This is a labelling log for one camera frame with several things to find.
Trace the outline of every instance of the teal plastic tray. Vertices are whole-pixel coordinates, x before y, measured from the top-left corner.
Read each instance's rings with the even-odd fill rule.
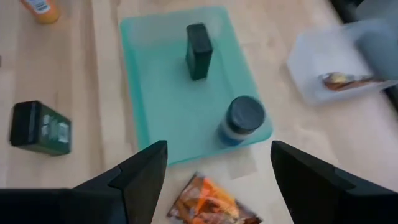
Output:
[[[203,22],[213,44],[206,80],[190,79],[185,53],[189,24]],[[169,164],[228,152],[216,129],[237,96],[259,98],[223,7],[131,17],[120,25],[139,149],[167,140]],[[268,139],[269,117],[239,147]]]

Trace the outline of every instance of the wooden surface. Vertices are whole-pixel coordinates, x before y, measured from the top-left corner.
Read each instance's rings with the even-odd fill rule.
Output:
[[[306,106],[285,65],[296,36],[338,24],[326,0],[59,1],[62,18],[39,26],[14,0],[0,3],[0,184],[71,187],[136,151],[118,24],[129,16],[224,5],[259,93],[285,141],[348,172],[398,191],[398,122],[384,95]],[[13,103],[40,100],[72,119],[73,152],[47,157],[6,140]],[[168,167],[153,223],[195,171],[208,175],[264,219],[292,223],[273,175],[271,140]]]
[[[73,187],[103,170],[98,88],[89,1],[60,1],[60,20],[35,23],[19,1],[0,3],[0,185]],[[73,122],[70,155],[12,148],[14,103],[40,100]]]

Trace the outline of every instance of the bottle cap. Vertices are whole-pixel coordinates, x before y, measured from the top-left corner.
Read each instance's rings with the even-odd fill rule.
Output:
[[[261,102],[251,96],[235,98],[226,114],[226,123],[238,134],[251,134],[259,128],[266,118]]]

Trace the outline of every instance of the dark green box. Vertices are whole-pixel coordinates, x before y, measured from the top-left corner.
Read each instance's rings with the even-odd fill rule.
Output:
[[[52,156],[68,154],[72,126],[68,118],[39,101],[17,103],[12,111],[12,146]]]
[[[193,81],[207,78],[213,46],[203,23],[187,26],[188,46],[185,60]]]

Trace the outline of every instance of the blue jar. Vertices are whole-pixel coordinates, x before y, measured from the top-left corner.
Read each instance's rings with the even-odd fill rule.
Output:
[[[218,126],[218,138],[225,147],[237,146],[249,138],[265,118],[266,112],[260,101],[251,96],[239,96],[231,102]]]

